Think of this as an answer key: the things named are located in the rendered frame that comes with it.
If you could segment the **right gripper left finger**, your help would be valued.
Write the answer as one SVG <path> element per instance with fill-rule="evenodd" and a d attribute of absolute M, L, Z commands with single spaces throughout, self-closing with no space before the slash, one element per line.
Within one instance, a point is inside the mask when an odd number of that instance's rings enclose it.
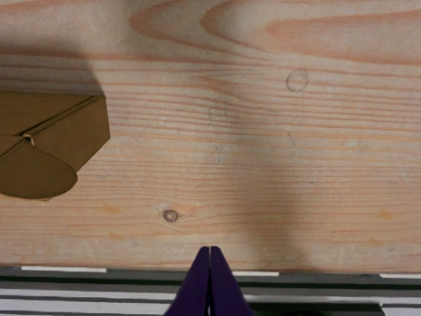
<path fill-rule="evenodd" d="M 162 316 L 209 316 L 210 246 L 199 249 L 174 300 Z"/>

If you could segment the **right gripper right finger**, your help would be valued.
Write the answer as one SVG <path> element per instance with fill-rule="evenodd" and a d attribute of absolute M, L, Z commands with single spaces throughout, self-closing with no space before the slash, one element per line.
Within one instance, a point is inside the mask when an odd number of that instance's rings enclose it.
<path fill-rule="evenodd" d="M 210 246 L 210 316 L 256 316 L 218 246 Z"/>

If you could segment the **grey slotted aluminium rail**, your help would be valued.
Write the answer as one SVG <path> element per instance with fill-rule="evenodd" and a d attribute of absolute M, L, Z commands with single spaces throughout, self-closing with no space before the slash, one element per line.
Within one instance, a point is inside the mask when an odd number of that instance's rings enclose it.
<path fill-rule="evenodd" d="M 0 269 L 0 316 L 162 316 L 186 274 Z M 421 278 L 234 275 L 248 303 L 377 304 L 421 316 Z"/>

